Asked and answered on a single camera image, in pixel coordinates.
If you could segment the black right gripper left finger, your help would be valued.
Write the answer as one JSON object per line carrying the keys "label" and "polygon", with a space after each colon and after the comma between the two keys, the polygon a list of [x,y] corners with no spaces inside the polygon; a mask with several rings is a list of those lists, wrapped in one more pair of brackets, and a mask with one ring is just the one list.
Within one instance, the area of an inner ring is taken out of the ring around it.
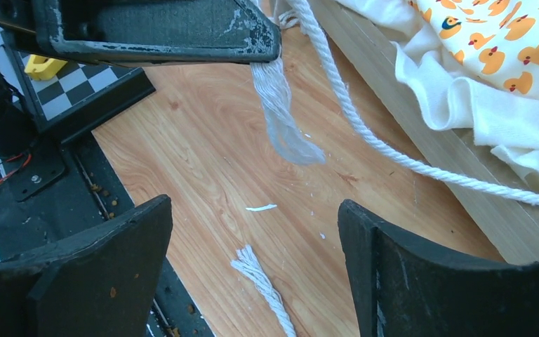
{"label": "black right gripper left finger", "polygon": [[171,210],[161,194],[0,262],[0,336],[144,336]]}

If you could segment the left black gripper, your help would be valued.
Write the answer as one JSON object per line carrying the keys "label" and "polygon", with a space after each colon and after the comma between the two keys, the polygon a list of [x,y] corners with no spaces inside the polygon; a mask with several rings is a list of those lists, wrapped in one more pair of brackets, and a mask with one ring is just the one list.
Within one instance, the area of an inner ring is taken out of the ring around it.
{"label": "left black gripper", "polygon": [[281,32],[251,1],[0,1],[21,51],[97,65],[266,63]]}

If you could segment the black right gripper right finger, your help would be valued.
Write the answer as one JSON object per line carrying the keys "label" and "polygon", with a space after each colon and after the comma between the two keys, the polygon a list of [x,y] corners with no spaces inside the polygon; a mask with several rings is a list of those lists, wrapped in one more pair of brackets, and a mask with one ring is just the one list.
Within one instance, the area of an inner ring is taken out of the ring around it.
{"label": "black right gripper right finger", "polygon": [[350,199],[338,230],[362,336],[539,336],[539,262],[471,256]]}

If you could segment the wooden pet bed frame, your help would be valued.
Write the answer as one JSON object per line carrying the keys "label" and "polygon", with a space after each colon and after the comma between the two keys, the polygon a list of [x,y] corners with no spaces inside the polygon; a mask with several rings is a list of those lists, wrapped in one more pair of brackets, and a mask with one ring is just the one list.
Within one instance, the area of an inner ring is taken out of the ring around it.
{"label": "wooden pet bed frame", "polygon": [[[516,174],[486,150],[468,143],[469,131],[431,131],[411,90],[394,78],[396,48],[369,20],[335,1],[311,1],[317,21],[354,65],[426,161],[491,183],[523,187]],[[539,261],[539,207],[449,184],[470,216],[508,262]]]}

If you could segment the yellow duck print blanket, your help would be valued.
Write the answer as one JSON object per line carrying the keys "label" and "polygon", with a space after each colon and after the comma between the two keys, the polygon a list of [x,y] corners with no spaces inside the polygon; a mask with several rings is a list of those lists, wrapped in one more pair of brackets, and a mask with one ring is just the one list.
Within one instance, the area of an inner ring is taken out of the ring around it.
{"label": "yellow duck print blanket", "polygon": [[469,129],[539,192],[539,1],[345,1],[397,50],[433,131]]}

